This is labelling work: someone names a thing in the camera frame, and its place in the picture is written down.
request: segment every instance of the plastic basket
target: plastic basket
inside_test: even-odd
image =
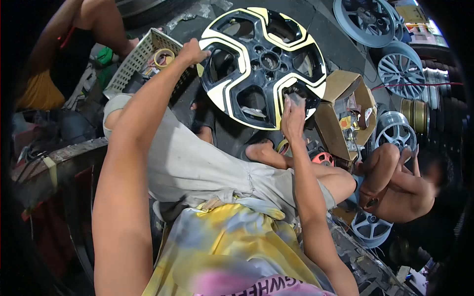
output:
[[[173,38],[161,33],[155,28],[151,28],[148,33],[140,40],[137,46],[130,52],[123,63],[115,72],[114,76],[110,80],[109,84],[103,91],[104,96],[108,99],[114,98],[120,94],[122,90],[127,86],[128,81],[132,77],[135,71],[140,72],[144,63],[148,61],[151,54],[160,48],[168,48],[174,52],[177,56],[182,48],[182,44]],[[178,83],[174,87],[172,96],[179,90],[184,82],[191,77],[191,72],[186,69],[181,75]]]

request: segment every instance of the cardboard box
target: cardboard box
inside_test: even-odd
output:
[[[345,99],[352,93],[355,101],[361,105],[361,113],[375,106],[372,92],[365,85],[359,73],[336,70],[326,78],[326,90],[324,97],[319,104],[314,117],[318,125],[321,140],[326,145],[328,152],[347,161],[353,161],[357,152],[349,152],[344,139],[344,134],[339,126],[339,118],[334,111],[334,104],[337,99]],[[376,108],[373,108],[369,116],[369,126],[365,130],[357,131],[355,143],[365,145],[370,135],[375,129]]]

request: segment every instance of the stacked tires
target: stacked tires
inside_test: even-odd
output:
[[[461,77],[456,67],[433,62],[422,61],[423,67],[447,71],[450,82],[461,82]],[[451,85],[448,94],[439,92],[439,106],[436,110],[429,109],[429,132],[428,134],[417,134],[420,147],[431,152],[445,152],[453,160],[459,163],[462,154],[463,131],[468,121],[468,108],[465,103],[463,86]]]
[[[448,66],[446,64],[434,62],[431,60],[421,60],[421,65],[423,68],[426,67],[430,69],[439,69],[442,71],[447,71],[449,76],[449,82],[462,82],[460,71],[454,66]],[[450,88],[451,91],[449,96],[455,97],[458,100],[466,102],[464,88],[462,85],[451,85]]]
[[[429,132],[428,135],[418,135],[420,146],[432,152],[446,152],[453,161],[460,161],[468,118],[466,103],[445,97],[440,99],[439,109],[430,109],[429,112]]]

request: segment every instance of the hair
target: hair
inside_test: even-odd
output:
[[[446,152],[420,152],[419,169],[421,175],[427,175],[433,163],[437,163],[441,171],[441,180],[438,186],[443,188],[449,186],[454,180],[454,165]]]

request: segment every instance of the sandal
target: sandal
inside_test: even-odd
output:
[[[281,133],[281,131],[259,130],[253,136],[251,136],[250,139],[245,144],[243,144],[242,147],[237,151],[237,158],[243,161],[248,161],[248,162],[258,162],[258,161],[250,160],[245,154],[245,150],[247,149],[248,146],[253,145],[253,144],[263,143],[263,140],[266,140],[266,139],[272,141],[273,149],[275,149],[277,145],[281,143],[281,141],[283,141],[284,136]]]
[[[197,100],[194,100],[191,103],[199,105]],[[214,112],[211,108],[208,107],[199,107],[197,106],[196,109],[190,110],[194,112],[194,120],[191,125],[191,131],[195,134],[198,134],[201,131],[201,127],[207,126],[211,129],[212,132],[212,140],[214,141],[214,146],[217,147],[217,137],[216,137],[216,118],[214,117]]]

